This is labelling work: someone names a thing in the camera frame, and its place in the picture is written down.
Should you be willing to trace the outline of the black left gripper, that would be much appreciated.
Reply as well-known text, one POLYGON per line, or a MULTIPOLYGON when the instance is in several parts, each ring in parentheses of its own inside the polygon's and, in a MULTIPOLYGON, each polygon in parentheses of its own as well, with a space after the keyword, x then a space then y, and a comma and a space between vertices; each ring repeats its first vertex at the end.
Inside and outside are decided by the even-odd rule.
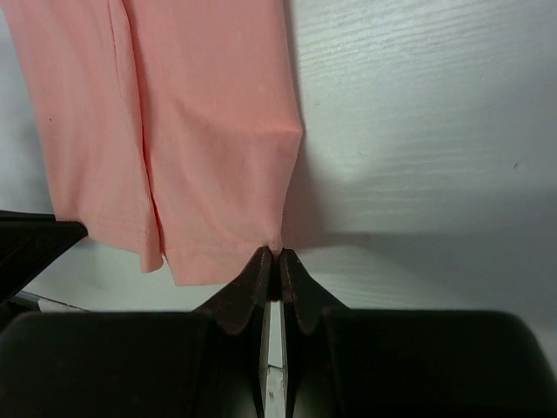
POLYGON ((12 298, 58 257, 88 236, 77 221, 51 214, 1 212, 1 301, 12 298))

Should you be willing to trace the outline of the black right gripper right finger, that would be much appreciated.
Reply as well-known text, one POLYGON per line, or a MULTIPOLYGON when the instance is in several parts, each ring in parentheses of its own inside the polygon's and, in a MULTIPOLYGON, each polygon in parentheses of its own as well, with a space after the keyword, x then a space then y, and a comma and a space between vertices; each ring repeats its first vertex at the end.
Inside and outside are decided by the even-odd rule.
POLYGON ((290 417, 553 417, 556 380, 515 315, 347 307, 278 259, 290 417))

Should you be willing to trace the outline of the salmon pink t-shirt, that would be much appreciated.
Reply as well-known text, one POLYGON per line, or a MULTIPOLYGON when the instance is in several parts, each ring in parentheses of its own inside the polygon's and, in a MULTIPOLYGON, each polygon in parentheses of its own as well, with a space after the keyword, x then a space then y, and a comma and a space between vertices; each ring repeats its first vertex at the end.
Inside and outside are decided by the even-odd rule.
POLYGON ((278 253, 302 125, 280 1, 4 1, 53 210, 179 285, 278 253))

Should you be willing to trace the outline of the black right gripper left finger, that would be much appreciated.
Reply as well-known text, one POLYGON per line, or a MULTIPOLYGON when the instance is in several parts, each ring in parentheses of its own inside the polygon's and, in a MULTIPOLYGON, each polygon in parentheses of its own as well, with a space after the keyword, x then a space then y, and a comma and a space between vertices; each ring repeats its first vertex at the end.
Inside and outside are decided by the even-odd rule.
POLYGON ((1 335, 4 417, 261 417, 273 257, 192 312, 28 313, 1 335))

